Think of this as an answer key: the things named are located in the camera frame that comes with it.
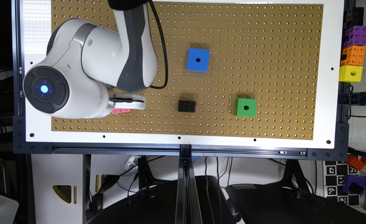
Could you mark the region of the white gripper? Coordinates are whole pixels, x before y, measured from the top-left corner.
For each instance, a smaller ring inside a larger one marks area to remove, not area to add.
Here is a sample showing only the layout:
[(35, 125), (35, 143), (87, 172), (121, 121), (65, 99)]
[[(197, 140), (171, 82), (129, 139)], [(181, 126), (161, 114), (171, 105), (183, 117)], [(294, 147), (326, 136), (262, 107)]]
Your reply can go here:
[(112, 110), (114, 108), (144, 110), (146, 108), (146, 98), (140, 95), (116, 93), (114, 90), (109, 90), (109, 104)]

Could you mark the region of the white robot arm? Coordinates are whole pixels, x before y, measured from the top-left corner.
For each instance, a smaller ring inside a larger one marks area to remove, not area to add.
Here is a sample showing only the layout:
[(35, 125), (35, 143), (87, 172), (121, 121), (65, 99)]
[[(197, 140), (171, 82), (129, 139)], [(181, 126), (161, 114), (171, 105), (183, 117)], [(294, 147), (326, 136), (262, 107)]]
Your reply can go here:
[(58, 118), (102, 118), (113, 109), (143, 110), (157, 59), (146, 1), (110, 1), (118, 30), (70, 19), (52, 34), (47, 56), (25, 75), (24, 94)]

